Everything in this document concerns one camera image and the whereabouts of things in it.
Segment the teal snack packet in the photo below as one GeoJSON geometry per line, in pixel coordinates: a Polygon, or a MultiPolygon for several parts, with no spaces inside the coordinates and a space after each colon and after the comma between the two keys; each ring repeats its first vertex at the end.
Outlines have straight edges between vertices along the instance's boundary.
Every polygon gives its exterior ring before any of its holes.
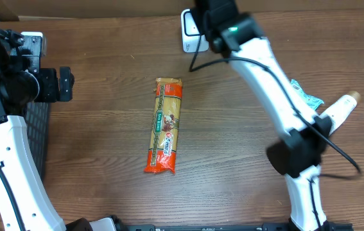
{"type": "Polygon", "coordinates": [[[292,79],[290,81],[290,84],[293,87],[294,91],[313,110],[316,110],[320,105],[324,104],[324,101],[322,99],[306,94],[297,80],[292,79]]]}

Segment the spaghetti pasta packet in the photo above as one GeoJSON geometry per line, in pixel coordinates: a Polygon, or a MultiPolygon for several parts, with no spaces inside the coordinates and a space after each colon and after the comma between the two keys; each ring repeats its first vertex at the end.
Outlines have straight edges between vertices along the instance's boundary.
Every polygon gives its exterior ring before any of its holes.
{"type": "Polygon", "coordinates": [[[175,172],[182,80],[157,78],[146,173],[175,172]]]}

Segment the white tube gold cap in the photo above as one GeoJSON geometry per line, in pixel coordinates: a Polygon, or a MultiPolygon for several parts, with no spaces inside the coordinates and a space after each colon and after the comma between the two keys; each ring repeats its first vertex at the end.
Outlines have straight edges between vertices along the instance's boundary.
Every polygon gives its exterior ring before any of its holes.
{"type": "Polygon", "coordinates": [[[350,91],[320,114],[320,118],[329,117],[332,122],[330,135],[345,122],[360,99],[361,95],[357,91],[350,91]]]}

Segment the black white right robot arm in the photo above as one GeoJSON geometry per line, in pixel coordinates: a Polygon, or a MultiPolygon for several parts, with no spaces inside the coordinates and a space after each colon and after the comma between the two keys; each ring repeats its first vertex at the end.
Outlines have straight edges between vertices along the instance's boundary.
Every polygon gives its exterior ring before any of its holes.
{"type": "Polygon", "coordinates": [[[211,49],[249,85],[271,119],[279,141],[267,147],[285,177],[291,202],[290,230],[328,230],[319,175],[331,120],[321,118],[295,93],[270,42],[250,13],[234,1],[195,0],[193,19],[211,49]]]}

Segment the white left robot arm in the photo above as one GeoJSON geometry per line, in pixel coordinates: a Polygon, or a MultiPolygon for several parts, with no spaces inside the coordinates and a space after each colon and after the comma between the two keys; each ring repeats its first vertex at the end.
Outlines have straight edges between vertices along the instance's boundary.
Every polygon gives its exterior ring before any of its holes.
{"type": "Polygon", "coordinates": [[[67,102],[73,97],[69,67],[40,66],[45,54],[40,32],[0,30],[0,215],[6,230],[118,231],[112,216],[65,223],[44,189],[35,166],[24,119],[28,103],[67,102]]]}

